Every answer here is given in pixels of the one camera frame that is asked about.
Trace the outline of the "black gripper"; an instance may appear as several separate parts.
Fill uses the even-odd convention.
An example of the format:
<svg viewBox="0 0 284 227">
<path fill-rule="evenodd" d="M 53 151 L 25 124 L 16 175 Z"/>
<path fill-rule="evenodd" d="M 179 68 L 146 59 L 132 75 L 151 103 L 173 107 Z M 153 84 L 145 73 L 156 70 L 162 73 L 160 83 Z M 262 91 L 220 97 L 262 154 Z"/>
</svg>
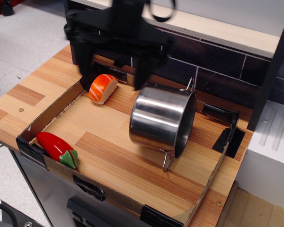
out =
<svg viewBox="0 0 284 227">
<path fill-rule="evenodd" d="M 114 0 L 102 10 L 70 10 L 64 32 L 72 42 L 79 71 L 87 77 L 96 49 L 137 58 L 134 88 L 140 90 L 167 61 L 174 38 L 148 23 L 142 13 L 149 0 Z"/>
</svg>

